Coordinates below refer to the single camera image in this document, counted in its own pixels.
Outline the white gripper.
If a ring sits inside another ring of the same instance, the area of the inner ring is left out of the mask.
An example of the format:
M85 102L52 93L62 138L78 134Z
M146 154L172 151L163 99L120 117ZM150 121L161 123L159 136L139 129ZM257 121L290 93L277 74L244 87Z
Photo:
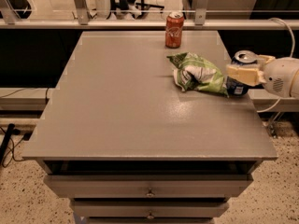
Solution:
M263 84L269 93L299 99L299 59L275 59L274 56L260 54L258 64L227 64L226 72L243 84L252 87Z

